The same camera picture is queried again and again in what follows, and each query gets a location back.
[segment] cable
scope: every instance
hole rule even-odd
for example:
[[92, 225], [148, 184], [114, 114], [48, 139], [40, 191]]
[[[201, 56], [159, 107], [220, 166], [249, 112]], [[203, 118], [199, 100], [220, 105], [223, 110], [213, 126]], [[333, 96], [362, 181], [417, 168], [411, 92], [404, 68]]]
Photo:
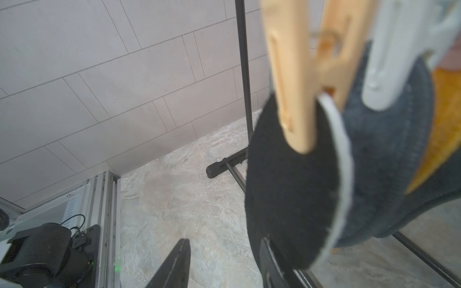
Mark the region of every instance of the cable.
[[74, 226], [74, 227], [70, 228], [69, 230], [72, 230], [72, 229], [77, 229], [77, 231], [75, 232], [75, 234], [78, 233], [78, 234], [82, 235], [82, 232], [80, 231], [80, 228], [78, 228], [77, 226]]
[[71, 216], [71, 217], [67, 218], [66, 220], [64, 220], [60, 225], [66, 223], [67, 221], [71, 220], [72, 218], [74, 218], [76, 216], [82, 216], [83, 217], [83, 223], [82, 223], [82, 225], [80, 225], [80, 228], [78, 228], [78, 229], [81, 229], [83, 227], [83, 224], [85, 224], [85, 220], [86, 220], [85, 215], [83, 215], [83, 214], [75, 214], [74, 216]]

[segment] clothespin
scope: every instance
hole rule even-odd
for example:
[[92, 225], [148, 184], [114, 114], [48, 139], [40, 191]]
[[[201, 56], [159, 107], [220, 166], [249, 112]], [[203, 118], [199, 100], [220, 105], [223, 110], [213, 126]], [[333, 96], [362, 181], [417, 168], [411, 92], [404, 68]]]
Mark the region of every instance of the clothespin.
[[261, 0], [278, 118], [285, 139], [298, 153], [306, 154], [315, 146], [315, 97], [319, 93], [330, 93], [342, 110], [376, 3], [327, 1], [317, 51], [311, 55], [307, 1]]
[[459, 0], [381, 0], [362, 90], [383, 111], [398, 98], [415, 60], [434, 69], [461, 29]]

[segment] clothes drying rack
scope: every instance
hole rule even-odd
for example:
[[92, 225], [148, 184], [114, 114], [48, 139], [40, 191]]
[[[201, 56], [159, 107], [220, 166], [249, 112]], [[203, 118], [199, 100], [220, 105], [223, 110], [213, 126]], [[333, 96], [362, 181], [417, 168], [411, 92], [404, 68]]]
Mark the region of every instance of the clothes drying rack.
[[[240, 63], [242, 67], [242, 81], [243, 81], [243, 98], [245, 101], [245, 117], [247, 120], [247, 133], [248, 133], [248, 143], [251, 141], [253, 136], [253, 119], [251, 116], [251, 94], [250, 94], [250, 75], [248, 68], [248, 46], [247, 46], [247, 27], [245, 21], [245, 5], [244, 0], [235, 0], [236, 8], [236, 18], [237, 18], [237, 32], [238, 32], [238, 44], [240, 49]], [[240, 172], [237, 170], [235, 165], [242, 163], [247, 159], [248, 147], [232, 154], [229, 157], [222, 159], [219, 162], [215, 162], [209, 165], [206, 169], [208, 178], [215, 178], [219, 174], [229, 171], [234, 177], [235, 181], [238, 183], [242, 191], [245, 193], [246, 182], [242, 177]], [[400, 243], [402, 243], [406, 248], [408, 248], [412, 253], [418, 256], [423, 260], [427, 265], [429, 265], [434, 271], [436, 271], [440, 276], [442, 276], [446, 281], [448, 281], [453, 287], [461, 288], [461, 280], [457, 275], [443, 266], [440, 262], [431, 257], [426, 253], [422, 248], [408, 239], [400, 231], [392, 234]], [[306, 287], [306, 288], [321, 288], [321, 284], [315, 278], [315, 276], [309, 270], [297, 270], [298, 274], [297, 280], [299, 280], [300, 285], [297, 287]]]

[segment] dark gray sock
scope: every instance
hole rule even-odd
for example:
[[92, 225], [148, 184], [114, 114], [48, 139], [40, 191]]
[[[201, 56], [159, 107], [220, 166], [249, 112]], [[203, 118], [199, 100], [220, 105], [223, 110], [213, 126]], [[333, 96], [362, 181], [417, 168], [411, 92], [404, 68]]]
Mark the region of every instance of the dark gray sock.
[[368, 109], [361, 92], [368, 60], [365, 49], [343, 119], [355, 162], [353, 207], [337, 246], [351, 246], [378, 233], [404, 199], [425, 151], [432, 124], [431, 75], [418, 59], [402, 94], [383, 112]]

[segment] stone floor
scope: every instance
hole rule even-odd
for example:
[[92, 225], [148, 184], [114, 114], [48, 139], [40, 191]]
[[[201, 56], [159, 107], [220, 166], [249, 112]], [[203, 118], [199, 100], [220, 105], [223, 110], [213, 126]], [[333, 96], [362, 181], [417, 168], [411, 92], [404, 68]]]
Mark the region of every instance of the stone floor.
[[[123, 288], [144, 287], [179, 238], [190, 239], [189, 288], [262, 287], [243, 192], [228, 172], [205, 174], [209, 164], [245, 147], [245, 127], [240, 119], [122, 177]], [[245, 175], [245, 163], [238, 168]], [[402, 232], [461, 275], [461, 200]], [[392, 237], [339, 249], [313, 273], [325, 288], [451, 287]]]

